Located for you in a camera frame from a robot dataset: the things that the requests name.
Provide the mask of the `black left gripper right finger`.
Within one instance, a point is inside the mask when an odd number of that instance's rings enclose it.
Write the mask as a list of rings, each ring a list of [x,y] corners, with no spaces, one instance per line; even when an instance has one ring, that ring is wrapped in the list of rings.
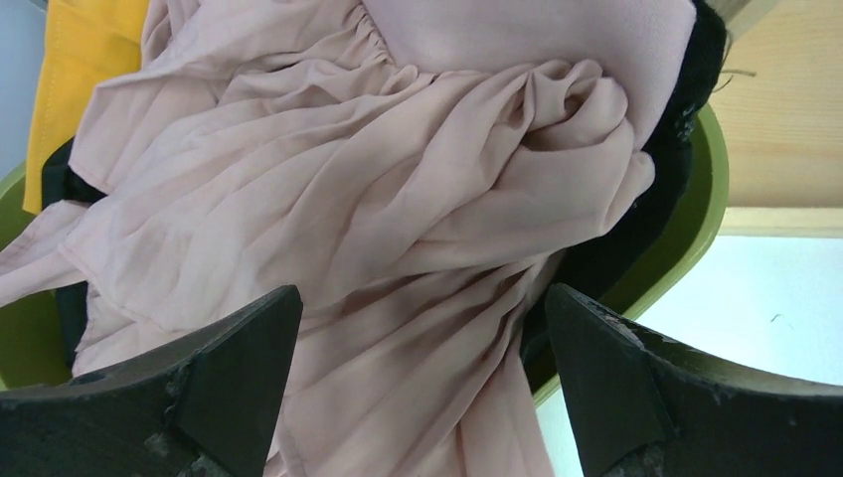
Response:
[[[838,476],[842,390],[743,366],[565,285],[546,315],[588,476]]]

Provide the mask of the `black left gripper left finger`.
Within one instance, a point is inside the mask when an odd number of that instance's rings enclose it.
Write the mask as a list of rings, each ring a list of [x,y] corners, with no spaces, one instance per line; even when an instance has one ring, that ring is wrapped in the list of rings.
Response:
[[[1,396],[5,476],[258,476],[302,301],[282,286],[228,317],[55,387]]]

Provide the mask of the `black skirt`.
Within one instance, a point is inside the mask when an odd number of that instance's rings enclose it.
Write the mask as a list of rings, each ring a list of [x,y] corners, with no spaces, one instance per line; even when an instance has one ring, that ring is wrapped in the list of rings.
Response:
[[[656,129],[644,146],[654,161],[653,185],[642,194],[606,235],[577,245],[556,272],[552,284],[566,283],[598,301],[604,299],[650,252],[676,214],[692,176],[691,133],[695,115],[707,102],[719,75],[727,44],[724,20],[706,1],[691,1],[697,18],[676,86]],[[92,204],[105,193],[89,185],[69,166],[74,139],[70,138],[47,159],[42,173],[43,206],[60,200]],[[77,356],[87,312],[87,283],[61,287],[55,292],[64,346],[64,362],[71,368]],[[544,305],[527,315],[521,358],[531,392],[537,392],[557,374],[552,358]]]

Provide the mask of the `pink pleated skirt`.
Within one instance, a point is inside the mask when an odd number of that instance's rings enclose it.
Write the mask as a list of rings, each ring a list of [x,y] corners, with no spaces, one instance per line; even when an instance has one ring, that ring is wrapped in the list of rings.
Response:
[[[550,476],[523,321],[653,185],[692,1],[154,1],[1,301],[85,283],[75,376],[282,285],[261,476]]]

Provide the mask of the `yellow skirt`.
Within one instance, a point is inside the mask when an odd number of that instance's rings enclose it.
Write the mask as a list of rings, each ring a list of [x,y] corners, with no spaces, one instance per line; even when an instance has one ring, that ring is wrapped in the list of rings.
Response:
[[[44,57],[31,121],[22,209],[43,209],[42,171],[76,133],[94,88],[141,65],[146,0],[58,0],[46,8]]]

